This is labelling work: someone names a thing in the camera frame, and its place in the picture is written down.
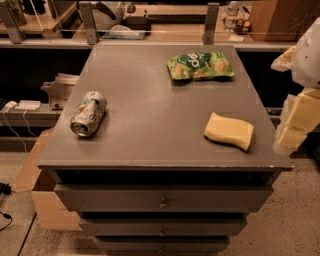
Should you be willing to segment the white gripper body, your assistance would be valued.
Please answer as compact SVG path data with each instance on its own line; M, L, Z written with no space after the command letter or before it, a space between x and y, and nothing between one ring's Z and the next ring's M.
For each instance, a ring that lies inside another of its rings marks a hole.
M303 87L320 87L320 17L298 40L291 73L292 80Z

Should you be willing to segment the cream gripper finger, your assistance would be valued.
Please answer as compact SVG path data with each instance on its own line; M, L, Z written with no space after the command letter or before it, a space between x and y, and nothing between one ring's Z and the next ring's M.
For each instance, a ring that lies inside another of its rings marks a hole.
M297 96L289 94L284 101L277 126L273 150L289 156L320 124L320 90L304 88Z
M295 51L295 46L292 46L289 49L287 49L284 53L282 53L278 58L276 58L272 62L271 68L279 72L285 72L290 70L292 66L291 62L292 62L294 51Z

